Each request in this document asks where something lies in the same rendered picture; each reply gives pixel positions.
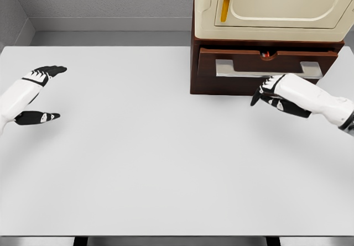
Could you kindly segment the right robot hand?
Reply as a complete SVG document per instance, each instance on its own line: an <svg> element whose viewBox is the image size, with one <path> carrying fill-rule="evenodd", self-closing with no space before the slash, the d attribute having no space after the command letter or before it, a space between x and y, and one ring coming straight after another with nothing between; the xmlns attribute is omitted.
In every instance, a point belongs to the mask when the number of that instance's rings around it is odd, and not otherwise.
<svg viewBox="0 0 354 246"><path fill-rule="evenodd" d="M251 106L259 100L281 112L302 118L322 114L336 124L342 119L339 104L334 97L295 74L275 75L266 79L256 89Z"/></svg>

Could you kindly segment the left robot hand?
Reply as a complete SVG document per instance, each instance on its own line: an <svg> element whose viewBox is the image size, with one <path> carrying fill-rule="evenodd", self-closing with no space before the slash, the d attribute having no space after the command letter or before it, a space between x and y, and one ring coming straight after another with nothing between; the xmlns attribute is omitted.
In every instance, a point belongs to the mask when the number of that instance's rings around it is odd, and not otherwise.
<svg viewBox="0 0 354 246"><path fill-rule="evenodd" d="M9 122L37 125L60 118L58 113L26 111L25 107L35 100L49 80L66 70L64 66L43 66L16 80L0 96L0 136Z"/></svg>

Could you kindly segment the dark brown drawer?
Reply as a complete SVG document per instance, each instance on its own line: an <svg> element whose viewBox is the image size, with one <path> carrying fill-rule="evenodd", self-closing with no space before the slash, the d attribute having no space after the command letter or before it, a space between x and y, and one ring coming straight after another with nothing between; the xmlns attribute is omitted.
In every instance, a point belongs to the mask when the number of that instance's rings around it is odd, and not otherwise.
<svg viewBox="0 0 354 246"><path fill-rule="evenodd" d="M262 57L258 50L200 49L198 75L216 76L216 59L232 60L236 71L300 72L301 61L318 62L323 76L338 58L333 51L276 51L270 57Z"/></svg>

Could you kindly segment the dark brown cabinet base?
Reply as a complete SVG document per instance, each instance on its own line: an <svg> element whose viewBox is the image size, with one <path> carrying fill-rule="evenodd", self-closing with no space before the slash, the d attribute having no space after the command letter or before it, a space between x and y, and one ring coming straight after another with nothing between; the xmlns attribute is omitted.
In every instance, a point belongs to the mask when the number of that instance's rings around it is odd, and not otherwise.
<svg viewBox="0 0 354 246"><path fill-rule="evenodd" d="M276 51L333 51L344 46L342 38L315 29L215 27L201 22L202 14L193 11L191 35L190 93L197 95L251 96L267 78L208 77L198 75L200 49L258 50L273 55Z"/></svg>

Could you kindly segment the cream cabinet door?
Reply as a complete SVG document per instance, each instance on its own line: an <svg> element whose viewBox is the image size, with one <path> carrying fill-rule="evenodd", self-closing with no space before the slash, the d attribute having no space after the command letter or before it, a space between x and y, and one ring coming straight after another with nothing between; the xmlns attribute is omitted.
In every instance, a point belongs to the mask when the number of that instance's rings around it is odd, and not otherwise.
<svg viewBox="0 0 354 246"><path fill-rule="evenodd" d="M230 0L225 20L223 2L217 2L216 26L333 29L352 0Z"/></svg>

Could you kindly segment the cream cabinet body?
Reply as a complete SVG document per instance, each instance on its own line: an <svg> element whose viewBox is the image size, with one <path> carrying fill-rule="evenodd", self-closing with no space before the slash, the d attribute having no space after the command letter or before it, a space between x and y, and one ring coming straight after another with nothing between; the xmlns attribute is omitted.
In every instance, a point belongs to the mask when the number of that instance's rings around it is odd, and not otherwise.
<svg viewBox="0 0 354 246"><path fill-rule="evenodd" d="M218 0L194 0L194 10L199 11L202 14L201 22L204 25L213 25L215 27L220 27L215 25L216 12L217 12L217 2ZM354 26L354 0L347 7L343 17L340 19L339 24L333 29L315 29L322 33L329 34L330 36L335 36L336 38L342 38L350 31ZM241 27L241 28L265 28L265 27ZM279 29L296 29L302 32L306 28L279 28Z"/></svg>

